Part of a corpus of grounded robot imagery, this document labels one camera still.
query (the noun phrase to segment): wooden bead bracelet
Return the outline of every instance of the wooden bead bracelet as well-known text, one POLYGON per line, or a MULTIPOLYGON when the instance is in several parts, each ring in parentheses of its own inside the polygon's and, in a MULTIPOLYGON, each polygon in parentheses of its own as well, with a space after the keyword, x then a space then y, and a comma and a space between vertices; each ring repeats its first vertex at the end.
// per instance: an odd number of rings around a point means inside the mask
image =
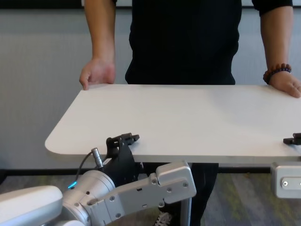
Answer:
POLYGON ((277 64, 276 67, 272 66, 263 75, 263 80, 269 85, 269 81, 271 80, 272 76, 281 71, 287 71, 290 73, 292 71, 292 67, 289 64, 277 64))

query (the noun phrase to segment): man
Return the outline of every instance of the man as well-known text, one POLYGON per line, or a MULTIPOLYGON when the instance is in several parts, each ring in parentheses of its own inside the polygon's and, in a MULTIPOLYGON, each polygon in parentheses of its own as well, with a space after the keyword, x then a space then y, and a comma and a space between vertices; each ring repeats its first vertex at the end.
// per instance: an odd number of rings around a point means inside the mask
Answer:
MULTIPOLYGON (((290 74, 288 51, 293 25, 291 0, 253 0, 261 17, 268 71, 265 81, 293 97, 301 83, 290 74)), ((133 0, 129 84, 234 85, 233 56, 238 50, 241 0, 133 0)), ((93 56, 83 68, 83 89, 115 79, 115 2, 86 0, 93 56)), ((157 164, 145 164, 147 173, 157 164)), ((199 226, 215 184, 218 164, 193 164, 197 195, 191 225, 199 226)), ((179 225, 180 205, 168 205, 155 225, 179 225)))

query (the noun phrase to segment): white tabletop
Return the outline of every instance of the white tabletop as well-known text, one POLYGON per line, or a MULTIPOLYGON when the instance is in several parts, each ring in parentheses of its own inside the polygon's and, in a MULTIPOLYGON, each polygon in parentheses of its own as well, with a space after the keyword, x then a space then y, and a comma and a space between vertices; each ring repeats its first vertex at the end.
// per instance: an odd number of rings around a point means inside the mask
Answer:
POLYGON ((58 154, 106 154, 106 139, 139 134, 136 161, 272 163, 300 159, 301 99, 267 86, 97 85, 81 91, 45 142, 58 154))

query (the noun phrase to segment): shirt sleeve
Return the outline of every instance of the shirt sleeve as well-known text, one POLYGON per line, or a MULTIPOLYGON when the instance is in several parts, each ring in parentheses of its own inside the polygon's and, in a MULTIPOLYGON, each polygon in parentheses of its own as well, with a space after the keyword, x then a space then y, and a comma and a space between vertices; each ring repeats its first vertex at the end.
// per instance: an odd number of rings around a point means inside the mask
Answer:
POLYGON ((252 0, 252 3, 260 16, 278 7, 293 6, 293 0, 252 0))

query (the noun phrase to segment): hand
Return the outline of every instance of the hand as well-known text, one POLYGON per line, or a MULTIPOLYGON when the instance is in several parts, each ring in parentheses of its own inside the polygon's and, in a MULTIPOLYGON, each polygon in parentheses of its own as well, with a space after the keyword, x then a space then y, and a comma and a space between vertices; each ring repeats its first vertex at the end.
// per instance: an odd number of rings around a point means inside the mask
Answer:
POLYGON ((115 80, 115 65, 104 62, 101 59, 92 59, 83 68, 79 82, 84 90, 89 89, 89 85, 107 83, 113 84, 115 80))
POLYGON ((282 71, 274 74, 269 84, 293 97, 301 97, 301 82, 289 72, 282 71))

